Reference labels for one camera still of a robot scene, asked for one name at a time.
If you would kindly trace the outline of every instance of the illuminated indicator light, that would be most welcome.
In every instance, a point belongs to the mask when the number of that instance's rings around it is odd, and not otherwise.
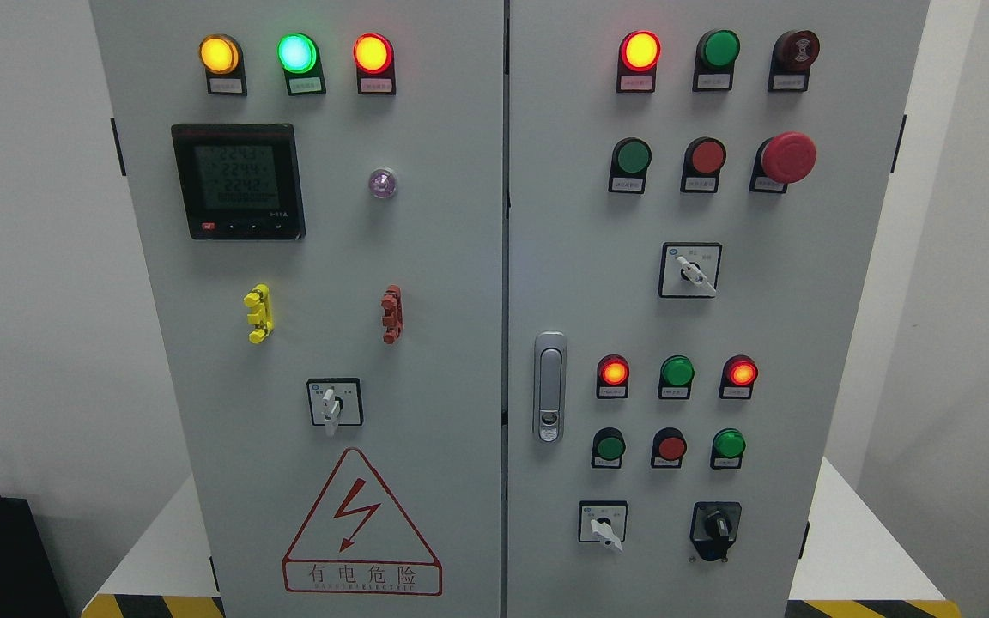
[[[204,68],[217,75],[226,75],[239,67],[239,46],[226,34],[205,36],[197,52]]]
[[[391,43],[375,32],[358,36],[354,43],[354,60],[366,73],[384,73],[391,66],[391,59]]]
[[[642,73],[658,63],[662,51],[663,47],[654,32],[639,30],[625,36],[621,43],[621,60],[630,70]]]
[[[319,61],[319,51],[306,35],[293,32],[277,44],[277,59],[289,73],[307,73]]]
[[[725,68],[738,58],[738,35],[730,30],[707,33],[700,44],[701,60],[711,68]]]
[[[628,379],[628,363],[624,360],[608,360],[601,365],[601,380],[610,386],[621,384]]]
[[[688,386],[694,380],[694,364],[686,356],[671,356],[663,363],[663,381],[670,386]]]
[[[620,438],[613,438],[610,435],[609,438],[601,438],[598,442],[598,457],[607,462],[619,460],[623,454],[624,442],[621,442]]]
[[[725,429],[715,434],[712,446],[720,457],[733,460],[746,451],[746,438],[737,429]]]
[[[677,437],[663,439],[658,445],[658,456],[668,462],[676,462],[686,454],[686,441]]]
[[[758,379],[758,368],[752,360],[738,360],[727,367],[727,379],[735,386],[749,386]]]

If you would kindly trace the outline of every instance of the warning triangle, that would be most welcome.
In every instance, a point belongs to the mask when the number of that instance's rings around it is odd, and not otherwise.
[[[440,560],[361,450],[346,449],[282,560],[294,593],[440,594]]]

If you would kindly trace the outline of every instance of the red terminal connector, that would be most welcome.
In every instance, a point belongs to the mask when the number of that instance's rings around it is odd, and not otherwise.
[[[403,336],[403,293],[399,286],[388,286],[384,297],[380,298],[380,306],[384,309],[384,317],[380,323],[384,325],[384,342],[392,345]]]

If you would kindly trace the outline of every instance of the green push button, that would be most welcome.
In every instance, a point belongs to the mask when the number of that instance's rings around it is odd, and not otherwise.
[[[619,460],[623,454],[624,442],[618,438],[613,438],[612,435],[609,438],[601,438],[601,441],[598,442],[598,457],[607,462]]]
[[[663,382],[670,386],[688,386],[694,380],[694,364],[684,356],[671,356],[663,363]]]
[[[651,164],[651,149],[641,140],[626,141],[616,152],[616,164],[625,173],[640,173]]]
[[[724,68],[738,58],[738,35],[730,30],[710,32],[700,47],[704,64],[712,68]]]
[[[727,457],[731,460],[739,457],[746,450],[746,438],[743,438],[737,429],[725,429],[715,434],[715,441],[712,445],[720,457]]]

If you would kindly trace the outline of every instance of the yellow terminal connector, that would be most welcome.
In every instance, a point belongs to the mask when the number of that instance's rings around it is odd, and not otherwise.
[[[246,323],[254,327],[248,339],[258,345],[274,332],[274,312],[270,305],[270,286],[258,284],[243,297],[243,305],[250,312],[246,314]]]

